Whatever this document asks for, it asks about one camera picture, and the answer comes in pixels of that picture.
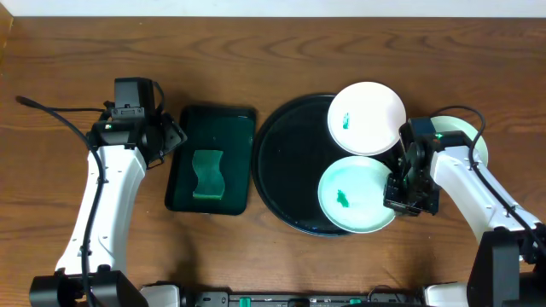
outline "white plastic part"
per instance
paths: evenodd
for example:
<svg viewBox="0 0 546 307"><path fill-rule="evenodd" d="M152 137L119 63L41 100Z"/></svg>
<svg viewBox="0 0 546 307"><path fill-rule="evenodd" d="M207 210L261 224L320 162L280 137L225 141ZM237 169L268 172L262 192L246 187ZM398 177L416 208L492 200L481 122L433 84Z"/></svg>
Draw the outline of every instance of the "white plastic part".
<svg viewBox="0 0 546 307"><path fill-rule="evenodd" d="M450 147L439 153L434 153L430 175L453 199L478 242L485 231L504 227L510 231L523 230L523 227L512 217L493 194L479 180L474 170L470 170L467 146ZM473 152L474 161L481 161L478 151ZM524 221L535 229L535 223L540 220L523 209L483 163L478 165L479 171L487 182L511 205Z"/></svg>
<svg viewBox="0 0 546 307"><path fill-rule="evenodd" d="M180 290L174 285L144 287L140 293L149 307L180 307Z"/></svg>
<svg viewBox="0 0 546 307"><path fill-rule="evenodd" d="M461 282L427 287L423 296L427 306L468 307L467 284Z"/></svg>
<svg viewBox="0 0 546 307"><path fill-rule="evenodd" d="M393 209L383 206L383 191L390 173L381 162L368 157L337 160L322 174L318 184L322 211L333 224L353 233L384 228L395 215Z"/></svg>
<svg viewBox="0 0 546 307"><path fill-rule="evenodd" d="M430 120L433 122L436 132L462 131L468 136L468 138L470 138L471 141L478 134L476 128L474 128L471 124L453 116L435 116ZM483 136L479 137L475 149L478 150L478 153L481 156L485 166L487 166L487 163L489 162L489 151L487 150L487 145L485 145Z"/></svg>
<svg viewBox="0 0 546 307"><path fill-rule="evenodd" d="M383 84L361 82L344 88L328 110L333 139L352 154L381 154L400 139L406 122L400 97Z"/></svg>
<svg viewBox="0 0 546 307"><path fill-rule="evenodd" d="M94 273L99 265L106 264L111 270L120 270L126 275L127 235L135 196L144 178L146 164L137 148L125 149L123 145L101 147L98 149L98 154L105 168L107 182L102 188L91 231L89 269L90 273ZM95 198L99 175L91 153L87 161L89 173L78 220L67 249L55 268L55 271L64 269L66 275L82 273L79 248L82 245L85 225Z"/></svg>

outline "cable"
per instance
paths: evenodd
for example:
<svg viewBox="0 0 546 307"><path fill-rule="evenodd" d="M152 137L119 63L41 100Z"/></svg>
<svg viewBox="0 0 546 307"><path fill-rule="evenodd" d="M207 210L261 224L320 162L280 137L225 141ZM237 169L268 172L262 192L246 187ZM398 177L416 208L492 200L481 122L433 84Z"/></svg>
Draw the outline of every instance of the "cable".
<svg viewBox="0 0 546 307"><path fill-rule="evenodd" d="M445 110L451 110L451 109L464 109L471 111L479 116L479 119L481 120L481 127L479 128L478 134L474 137L472 144L470 146L470 149L468 150L468 160L470 162L470 167L474 170L476 173L476 176L478 176L479 180L485 185L487 189L497 198L497 200L501 203L501 205L506 209L507 214L511 214L512 217L523 227L523 229L531 236L531 238L537 243L538 250L543 254L543 256L546 257L546 246L543 244L543 242L538 238L538 236L532 231L531 227L526 223L526 221L521 218L521 216L515 211L515 209L508 204L508 202L489 184L487 179L485 179L484 175L479 170L478 165L476 162L474 162L473 157L473 151L474 147L476 146L476 143L479 140L479 137L484 133L485 130L485 117L484 115L474 109L473 107L467 107L467 106L450 106L450 107L442 107L438 111L432 113L430 117L434 117L438 115L439 113L445 111Z"/></svg>
<svg viewBox="0 0 546 307"><path fill-rule="evenodd" d="M91 146L89 143L89 140L87 140L87 137L84 136L84 134L78 130L74 125L72 125L69 121L64 119L61 115L57 114L54 110L55 108L49 108L45 107L33 100L30 100L23 96L16 96L15 99L20 104L27 106L27 107L33 107L36 109L40 109L47 114L53 116L54 118L61 121L64 125L66 125L70 130L72 130L82 142L85 143L85 146L89 149L91 154L93 154L93 158L95 158L96 166L98 167L99 171L99 177L97 180L96 185L96 192L95 192L95 198L93 199L93 204L91 205L91 210L89 213L89 218L87 219L87 224L85 225L85 231L84 231L84 242L82 243L82 246L80 247L81 253L82 253L82 284L84 286L85 296L87 297L87 304L89 307L95 307L95 297L93 296L93 293L91 293L91 286L89 281L89 270L88 270L88 262L89 262L89 241L90 241L90 235L91 235L91 229L93 228L93 222L95 221L95 215L96 215L96 209L98 208L99 200L101 199L101 192L102 187L104 185L104 169L102 168L102 162L99 158L98 153L96 150Z"/></svg>
<svg viewBox="0 0 546 307"><path fill-rule="evenodd" d="M377 285L377 286L375 286L375 287L372 289L372 291L370 291L370 292L368 293L368 296L367 296L367 298L368 298L368 303L371 303L371 301L372 301L372 295L374 295L374 291L375 291L375 289L377 289L378 287L385 287L385 288L387 288L387 289L392 289L391 287L389 287L389 286L387 286L387 285ZM399 303L402 303L402 301L401 301L400 298L398 297L398 294L394 293L394 296L396 296L396 300L397 300Z"/></svg>

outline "green sponge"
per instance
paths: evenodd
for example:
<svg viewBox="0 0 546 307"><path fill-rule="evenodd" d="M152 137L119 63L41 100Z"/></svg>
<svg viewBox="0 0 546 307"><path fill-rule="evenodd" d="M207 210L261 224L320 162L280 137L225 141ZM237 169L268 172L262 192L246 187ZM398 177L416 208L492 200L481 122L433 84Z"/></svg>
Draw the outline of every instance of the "green sponge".
<svg viewBox="0 0 546 307"><path fill-rule="evenodd" d="M192 160L192 166L197 175L195 199L221 200L224 196L225 182L220 172L220 160L223 153L220 150L195 150Z"/></svg>

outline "green object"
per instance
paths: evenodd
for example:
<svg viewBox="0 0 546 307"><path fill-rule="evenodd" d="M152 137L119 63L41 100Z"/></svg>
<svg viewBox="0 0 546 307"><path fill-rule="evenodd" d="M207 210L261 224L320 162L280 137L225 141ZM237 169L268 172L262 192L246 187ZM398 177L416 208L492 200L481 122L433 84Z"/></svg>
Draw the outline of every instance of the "green object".
<svg viewBox="0 0 546 307"><path fill-rule="evenodd" d="M338 190L338 202L344 207L349 207L349 200L347 200L347 197L345 196L345 193L343 191Z"/></svg>
<svg viewBox="0 0 546 307"><path fill-rule="evenodd" d="M186 132L188 140L172 156L165 197L165 206L169 210L227 215L238 215L245 211L255 119L254 111L247 108L184 108L180 127ZM224 195L221 198L218 198L220 188L212 188L220 183L219 179L213 179L219 178L218 174L213 177L197 174L200 167L195 168L194 159L199 151L222 152L219 164L212 163L212 156L206 158L209 161L203 162L203 165L218 165L224 182ZM204 187L211 190L202 192L201 187L198 187L203 182L201 178L207 182Z"/></svg>
<svg viewBox="0 0 546 307"><path fill-rule="evenodd" d="M192 160L197 175L194 198L221 200L224 196L225 183L220 172L222 154L219 150L195 150Z"/></svg>
<svg viewBox="0 0 546 307"><path fill-rule="evenodd" d="M250 298L239 298L239 307L250 307Z"/></svg>
<svg viewBox="0 0 546 307"><path fill-rule="evenodd" d="M343 129L349 129L349 113L343 116Z"/></svg>

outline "white plate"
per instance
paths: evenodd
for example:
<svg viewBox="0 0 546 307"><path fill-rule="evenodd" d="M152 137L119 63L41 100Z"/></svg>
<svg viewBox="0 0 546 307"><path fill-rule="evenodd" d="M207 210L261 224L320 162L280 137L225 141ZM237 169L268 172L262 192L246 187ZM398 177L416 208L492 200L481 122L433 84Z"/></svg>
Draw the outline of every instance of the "white plate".
<svg viewBox="0 0 546 307"><path fill-rule="evenodd" d="M462 131L468 136L468 138L470 138L470 141L472 141L478 134L476 128L474 128L471 124L453 116L435 116L430 120L433 122L436 132ZM487 150L487 145L485 145L483 136L479 137L475 149L478 150L481 160L484 162L484 165L487 166L487 162L489 161L489 152Z"/></svg>
<svg viewBox="0 0 546 307"><path fill-rule="evenodd" d="M367 157L335 161L318 184L322 211L333 224L353 233L382 229L394 219L394 210L383 206L390 173L381 162Z"/></svg>
<svg viewBox="0 0 546 307"><path fill-rule="evenodd" d="M381 154L400 139L406 122L400 97L383 84L361 82L344 88L328 110L328 129L334 140L352 154Z"/></svg>

